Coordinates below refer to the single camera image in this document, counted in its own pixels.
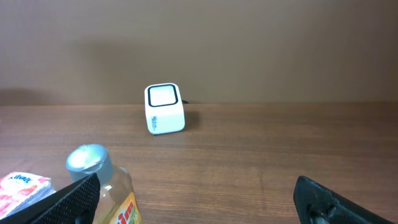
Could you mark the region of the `yellow liquid bottle silver cap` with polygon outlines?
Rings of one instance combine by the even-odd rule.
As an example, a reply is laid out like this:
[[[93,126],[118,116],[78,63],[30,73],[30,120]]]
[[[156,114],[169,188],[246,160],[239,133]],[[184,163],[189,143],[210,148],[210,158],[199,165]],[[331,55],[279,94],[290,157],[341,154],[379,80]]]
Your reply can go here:
[[[101,184],[94,223],[143,224],[130,173],[114,165],[100,144],[85,144],[69,154],[66,168],[77,181],[95,173]]]

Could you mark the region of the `red white tissue pack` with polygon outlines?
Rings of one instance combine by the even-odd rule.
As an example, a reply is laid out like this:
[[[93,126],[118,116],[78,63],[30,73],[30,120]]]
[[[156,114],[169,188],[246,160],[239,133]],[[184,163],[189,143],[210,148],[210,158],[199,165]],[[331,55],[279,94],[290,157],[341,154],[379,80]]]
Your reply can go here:
[[[26,172],[11,172],[1,178],[1,219],[55,193],[51,178]]]

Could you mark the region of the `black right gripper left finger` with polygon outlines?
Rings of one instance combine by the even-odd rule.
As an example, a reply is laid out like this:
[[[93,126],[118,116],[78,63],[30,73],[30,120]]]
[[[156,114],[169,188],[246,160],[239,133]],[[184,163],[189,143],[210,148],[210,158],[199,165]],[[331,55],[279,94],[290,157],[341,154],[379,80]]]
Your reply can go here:
[[[1,224],[92,224],[100,200],[100,181],[90,174],[43,200],[1,220]]]

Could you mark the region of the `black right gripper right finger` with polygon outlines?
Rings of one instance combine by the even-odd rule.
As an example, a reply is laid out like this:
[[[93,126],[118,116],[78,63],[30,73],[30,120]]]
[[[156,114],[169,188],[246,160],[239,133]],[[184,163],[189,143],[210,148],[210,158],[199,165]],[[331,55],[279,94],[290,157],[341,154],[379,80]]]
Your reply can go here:
[[[301,223],[393,224],[303,175],[296,181],[293,200]]]

